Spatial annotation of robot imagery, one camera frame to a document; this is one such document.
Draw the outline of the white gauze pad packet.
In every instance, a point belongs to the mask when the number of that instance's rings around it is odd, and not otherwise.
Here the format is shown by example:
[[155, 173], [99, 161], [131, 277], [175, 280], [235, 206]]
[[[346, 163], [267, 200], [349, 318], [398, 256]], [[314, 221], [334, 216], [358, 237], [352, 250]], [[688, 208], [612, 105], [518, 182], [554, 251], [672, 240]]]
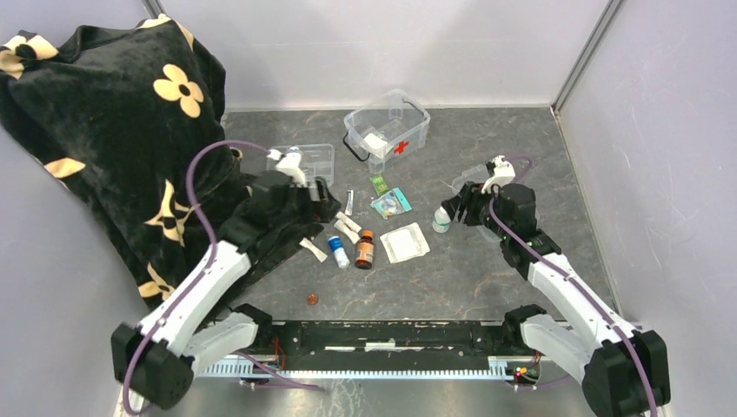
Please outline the white gauze pad packet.
[[381, 235], [380, 241], [391, 264], [422, 257], [430, 252], [428, 242], [417, 222]]

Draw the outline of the teal bandage packet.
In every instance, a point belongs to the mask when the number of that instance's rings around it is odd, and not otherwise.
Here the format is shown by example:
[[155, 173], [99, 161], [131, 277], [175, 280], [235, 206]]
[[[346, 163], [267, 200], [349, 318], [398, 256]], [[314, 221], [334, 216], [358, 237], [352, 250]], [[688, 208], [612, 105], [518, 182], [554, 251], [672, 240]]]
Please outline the teal bandage packet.
[[371, 206], [384, 220], [387, 220], [390, 216], [400, 215], [412, 210], [407, 197], [399, 188], [393, 188], [373, 200]]

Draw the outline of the brown bottle orange cap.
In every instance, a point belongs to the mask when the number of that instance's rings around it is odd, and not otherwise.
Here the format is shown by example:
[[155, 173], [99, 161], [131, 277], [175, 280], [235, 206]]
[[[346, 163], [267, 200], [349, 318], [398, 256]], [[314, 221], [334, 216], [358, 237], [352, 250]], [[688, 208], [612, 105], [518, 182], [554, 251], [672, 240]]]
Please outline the brown bottle orange cap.
[[355, 249], [355, 267], [364, 270], [371, 269], [374, 264], [374, 233], [371, 230], [364, 229], [355, 245]]

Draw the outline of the green small medicine box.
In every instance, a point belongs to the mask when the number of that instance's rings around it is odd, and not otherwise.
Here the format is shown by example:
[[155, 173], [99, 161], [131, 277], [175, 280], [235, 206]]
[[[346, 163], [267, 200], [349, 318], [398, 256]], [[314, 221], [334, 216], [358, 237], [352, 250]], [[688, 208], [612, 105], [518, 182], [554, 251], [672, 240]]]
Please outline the green small medicine box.
[[390, 191], [390, 187], [382, 175], [375, 175], [370, 178], [375, 192], [381, 196]]

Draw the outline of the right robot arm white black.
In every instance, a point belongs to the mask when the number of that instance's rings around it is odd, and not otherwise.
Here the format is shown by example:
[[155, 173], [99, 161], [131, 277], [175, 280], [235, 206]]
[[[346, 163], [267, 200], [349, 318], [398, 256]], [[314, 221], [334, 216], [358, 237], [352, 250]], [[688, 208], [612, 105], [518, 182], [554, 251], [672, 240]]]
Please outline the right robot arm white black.
[[501, 340], [512, 354], [530, 348], [581, 386], [597, 416], [656, 416], [671, 401], [667, 344], [609, 307], [575, 272], [538, 225], [535, 192], [520, 183], [484, 193], [468, 182], [439, 207], [449, 222], [483, 227], [499, 238], [505, 262], [562, 314], [562, 326], [530, 304], [505, 314]]

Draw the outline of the small white square pad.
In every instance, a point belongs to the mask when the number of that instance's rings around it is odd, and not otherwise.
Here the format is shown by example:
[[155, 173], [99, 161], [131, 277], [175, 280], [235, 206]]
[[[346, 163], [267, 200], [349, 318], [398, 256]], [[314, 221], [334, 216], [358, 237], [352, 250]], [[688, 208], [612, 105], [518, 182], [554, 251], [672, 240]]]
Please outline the small white square pad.
[[383, 152], [388, 143], [375, 133], [368, 133], [362, 139], [362, 147], [370, 153]]

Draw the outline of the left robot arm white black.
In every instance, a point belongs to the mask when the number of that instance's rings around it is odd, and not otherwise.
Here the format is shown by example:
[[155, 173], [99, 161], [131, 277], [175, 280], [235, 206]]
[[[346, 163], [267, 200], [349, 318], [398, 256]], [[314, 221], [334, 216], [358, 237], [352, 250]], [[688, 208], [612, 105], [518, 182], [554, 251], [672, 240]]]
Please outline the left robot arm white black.
[[273, 342], [267, 315], [238, 308], [221, 321], [247, 281], [291, 257], [341, 210], [326, 180], [298, 184], [276, 170], [258, 175], [202, 260], [167, 300], [135, 326], [120, 324], [110, 338], [114, 376], [152, 405], [171, 409], [193, 380], [226, 355], [266, 352]]

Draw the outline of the blue white bandage roll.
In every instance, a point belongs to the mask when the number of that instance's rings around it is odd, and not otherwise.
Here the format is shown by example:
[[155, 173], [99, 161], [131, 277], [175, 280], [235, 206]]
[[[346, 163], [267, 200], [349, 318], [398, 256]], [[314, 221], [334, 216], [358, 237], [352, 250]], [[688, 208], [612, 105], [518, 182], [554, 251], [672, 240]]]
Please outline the blue white bandage roll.
[[350, 266], [350, 260], [340, 237], [337, 235], [330, 236], [328, 238], [328, 245], [333, 253], [338, 268], [348, 268]]

